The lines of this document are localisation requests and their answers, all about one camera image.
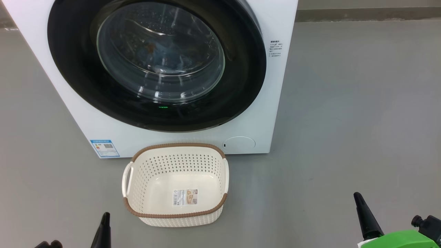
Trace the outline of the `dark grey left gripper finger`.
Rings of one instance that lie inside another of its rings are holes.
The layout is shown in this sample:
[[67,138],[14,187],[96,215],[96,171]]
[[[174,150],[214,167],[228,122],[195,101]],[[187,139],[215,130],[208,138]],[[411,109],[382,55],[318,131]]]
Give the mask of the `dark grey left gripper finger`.
[[58,240],[53,240],[52,242],[43,241],[39,243],[35,248],[63,248],[63,245]]
[[91,248],[111,248],[110,214],[105,212],[95,233]]

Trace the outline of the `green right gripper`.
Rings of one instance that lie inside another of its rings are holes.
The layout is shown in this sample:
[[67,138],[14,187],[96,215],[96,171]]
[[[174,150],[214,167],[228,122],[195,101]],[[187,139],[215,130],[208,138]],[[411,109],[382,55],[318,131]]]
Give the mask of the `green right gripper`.
[[361,193],[353,194],[363,240],[359,248],[439,248],[432,239],[410,229],[384,235]]

